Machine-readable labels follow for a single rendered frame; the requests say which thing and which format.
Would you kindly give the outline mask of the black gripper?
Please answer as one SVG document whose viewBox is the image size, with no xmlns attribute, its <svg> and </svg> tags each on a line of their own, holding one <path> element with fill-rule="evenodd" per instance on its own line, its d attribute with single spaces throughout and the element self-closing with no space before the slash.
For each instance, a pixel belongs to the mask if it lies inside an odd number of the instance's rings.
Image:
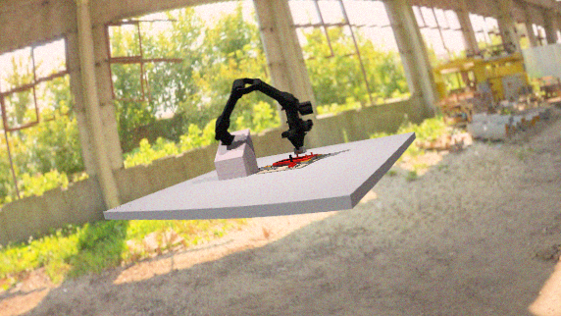
<svg viewBox="0 0 561 316">
<path fill-rule="evenodd" d="M 288 119 L 287 119 L 286 122 L 287 122 L 288 125 L 289 125 L 289 130 L 286 131 L 286 132 L 282 132 L 281 137 L 282 137 L 282 138 L 285 138 L 285 137 L 288 138 L 289 141 L 294 145 L 294 147 L 295 147 L 297 150 L 299 150 L 299 146 L 301 147 L 301 146 L 303 146 L 303 144 L 304 144 L 304 136 L 305 136 L 306 133 L 307 133 L 308 131 L 310 131 L 311 129 L 309 129 L 309 130 L 306 130 L 306 129 L 304 129 L 304 128 L 297 129 L 297 128 L 296 128 L 296 121 L 297 121 L 297 119 L 299 119 L 299 117 L 297 117 L 297 118 L 288 118 Z M 300 119 L 299 119 L 299 120 L 300 120 Z"/>
</svg>

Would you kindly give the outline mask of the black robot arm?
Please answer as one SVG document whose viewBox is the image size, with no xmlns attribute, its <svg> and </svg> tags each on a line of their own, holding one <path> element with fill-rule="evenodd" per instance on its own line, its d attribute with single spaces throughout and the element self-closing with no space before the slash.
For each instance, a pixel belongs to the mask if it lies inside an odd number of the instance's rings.
<svg viewBox="0 0 561 316">
<path fill-rule="evenodd" d="M 246 87 L 247 83 L 251 85 Z M 224 111 L 222 115 L 218 117 L 215 123 L 215 140 L 221 140 L 222 145 L 231 145 L 235 137 L 235 134 L 230 134 L 228 132 L 228 129 L 230 127 L 230 115 L 238 99 L 243 94 L 250 93 L 254 90 L 260 90 L 265 95 L 276 99 L 282 107 L 281 110 L 285 110 L 286 116 L 288 118 L 299 117 L 298 111 L 301 116 L 313 114 L 312 104 L 310 103 L 310 101 L 304 101 L 300 103 L 300 101 L 291 93 L 279 91 L 278 89 L 269 86 L 261 79 L 235 79 Z M 312 127 L 313 123 L 311 120 L 308 120 L 306 122 L 302 121 L 302 119 L 297 119 L 296 121 L 297 129 L 304 128 L 306 130 L 309 130 Z"/>
</svg>

